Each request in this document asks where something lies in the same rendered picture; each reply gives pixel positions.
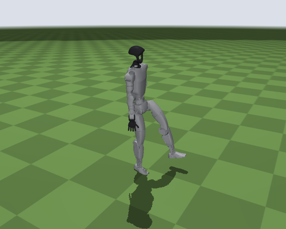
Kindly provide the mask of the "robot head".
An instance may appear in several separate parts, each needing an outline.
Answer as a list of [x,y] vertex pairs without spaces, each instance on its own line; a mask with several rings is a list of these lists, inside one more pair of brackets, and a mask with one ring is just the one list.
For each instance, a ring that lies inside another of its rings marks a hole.
[[[137,60],[134,60],[134,61],[133,61],[133,64],[131,65],[130,68],[134,67],[135,65],[137,65],[137,67],[135,67],[135,68],[141,68],[140,63],[143,62],[143,52],[144,52],[144,51],[145,51],[145,49],[142,48],[142,47],[140,47],[140,46],[132,46],[132,47],[129,49],[128,53],[129,53],[130,55],[136,56],[136,59],[137,59]],[[141,59],[139,59],[139,56],[140,56],[140,55],[141,55]]]

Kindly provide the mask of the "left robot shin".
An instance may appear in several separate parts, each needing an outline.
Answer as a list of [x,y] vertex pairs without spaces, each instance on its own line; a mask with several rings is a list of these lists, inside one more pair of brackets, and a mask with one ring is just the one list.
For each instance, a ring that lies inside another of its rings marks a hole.
[[168,128],[168,133],[166,135],[162,136],[162,139],[164,140],[165,144],[168,146],[171,154],[175,154],[175,149],[174,149],[174,141],[173,141],[173,136],[171,133],[170,128]]

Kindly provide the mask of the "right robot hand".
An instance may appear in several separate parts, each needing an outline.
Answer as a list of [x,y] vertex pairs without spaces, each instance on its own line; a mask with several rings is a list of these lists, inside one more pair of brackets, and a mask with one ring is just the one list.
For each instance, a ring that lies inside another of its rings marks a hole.
[[129,131],[129,129],[130,129],[130,131],[132,131],[132,128],[133,128],[133,131],[134,131],[134,129],[136,131],[136,126],[139,128],[139,126],[135,122],[135,115],[134,115],[134,119],[130,120],[130,118],[129,118],[128,131]]

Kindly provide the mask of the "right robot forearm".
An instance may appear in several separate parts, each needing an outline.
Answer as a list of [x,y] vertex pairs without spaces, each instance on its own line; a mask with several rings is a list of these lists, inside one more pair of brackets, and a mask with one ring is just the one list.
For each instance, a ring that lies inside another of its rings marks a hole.
[[128,105],[128,109],[129,109],[129,118],[130,120],[134,119],[134,113],[135,113],[135,102],[133,101],[133,96],[129,95],[127,98],[127,105]]

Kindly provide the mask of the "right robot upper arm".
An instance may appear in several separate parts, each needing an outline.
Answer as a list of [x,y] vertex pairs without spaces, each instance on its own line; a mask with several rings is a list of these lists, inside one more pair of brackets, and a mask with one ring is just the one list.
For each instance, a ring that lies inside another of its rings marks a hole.
[[129,71],[125,75],[125,81],[126,81],[126,91],[127,91],[127,98],[129,95],[133,96],[133,100],[136,99],[136,95],[133,94],[133,82],[135,80],[135,72]]

